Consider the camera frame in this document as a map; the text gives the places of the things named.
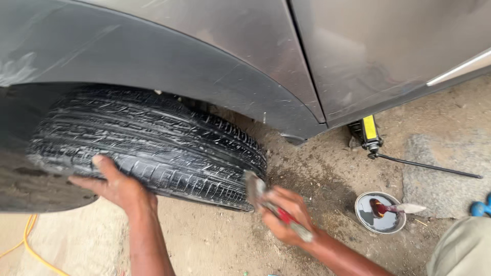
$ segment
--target brush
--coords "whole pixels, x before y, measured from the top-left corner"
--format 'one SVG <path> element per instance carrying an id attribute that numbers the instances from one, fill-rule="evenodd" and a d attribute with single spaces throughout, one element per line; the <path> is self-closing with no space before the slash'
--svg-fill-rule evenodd
<path id="1" fill-rule="evenodd" d="M 386 206 L 375 198 L 370 199 L 370 207 L 372 207 L 372 213 L 376 218 L 383 218 L 386 212 L 393 212 L 393 213 L 404 212 L 406 214 L 413 214 L 426 210 L 426 207 L 412 204 L 412 203 L 401 203 L 401 204 Z"/>
<path id="2" fill-rule="evenodd" d="M 302 226 L 292 215 L 290 215 L 290 213 L 269 201 L 261 200 L 261 197 L 266 190 L 266 184 L 261 178 L 250 170 L 246 170 L 244 176 L 247 200 L 255 209 L 259 206 L 268 208 L 278 219 L 285 223 L 285 225 L 294 230 L 303 241 L 308 243 L 312 241 L 312 233 Z"/>

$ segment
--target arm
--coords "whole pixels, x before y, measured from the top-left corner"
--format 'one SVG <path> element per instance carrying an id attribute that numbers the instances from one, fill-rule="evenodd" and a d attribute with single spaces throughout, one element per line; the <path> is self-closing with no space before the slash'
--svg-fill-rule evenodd
<path id="1" fill-rule="evenodd" d="M 120 172 L 110 158 L 96 155 L 92 161 L 107 180 L 74 175 L 68 179 L 125 211 L 130 226 L 131 274 L 175 276 L 160 229 L 155 195 Z"/>
<path id="2" fill-rule="evenodd" d="M 299 246 L 312 256 L 323 262 L 339 276 L 390 276 L 385 269 L 363 257 L 356 251 L 332 238 L 320 230 L 310 220 L 303 198 L 289 190 L 274 187 L 264 198 L 289 212 L 305 228 L 310 230 L 314 239 L 306 243 L 289 227 L 286 227 L 268 209 L 260 208 L 263 221 L 275 236 L 290 245 Z"/>

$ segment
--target black tire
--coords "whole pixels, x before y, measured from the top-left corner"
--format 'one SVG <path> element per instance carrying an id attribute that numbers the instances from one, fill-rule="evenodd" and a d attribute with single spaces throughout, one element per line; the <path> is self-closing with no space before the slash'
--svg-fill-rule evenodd
<path id="1" fill-rule="evenodd" d="M 101 178 L 97 153 L 156 194 L 250 211 L 244 169 L 259 177 L 266 158 L 229 122 L 190 110 L 171 95 L 122 88 L 80 88 L 53 106 L 27 157 L 44 170 Z"/>

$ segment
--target person's leg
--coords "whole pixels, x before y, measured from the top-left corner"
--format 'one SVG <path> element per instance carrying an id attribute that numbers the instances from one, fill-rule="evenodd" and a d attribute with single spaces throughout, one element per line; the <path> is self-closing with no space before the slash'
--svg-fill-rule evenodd
<path id="1" fill-rule="evenodd" d="M 491 275 L 491 219 L 467 217 L 452 225 L 426 270 L 428 276 Z"/>

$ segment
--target blue object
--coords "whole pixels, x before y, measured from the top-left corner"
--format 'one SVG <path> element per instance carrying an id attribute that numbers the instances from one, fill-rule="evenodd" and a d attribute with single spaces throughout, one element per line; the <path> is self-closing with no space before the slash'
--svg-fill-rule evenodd
<path id="1" fill-rule="evenodd" d="M 470 213 L 473 217 L 482 217 L 484 213 L 491 216 L 491 194 L 488 195 L 488 204 L 476 201 L 470 207 Z"/>

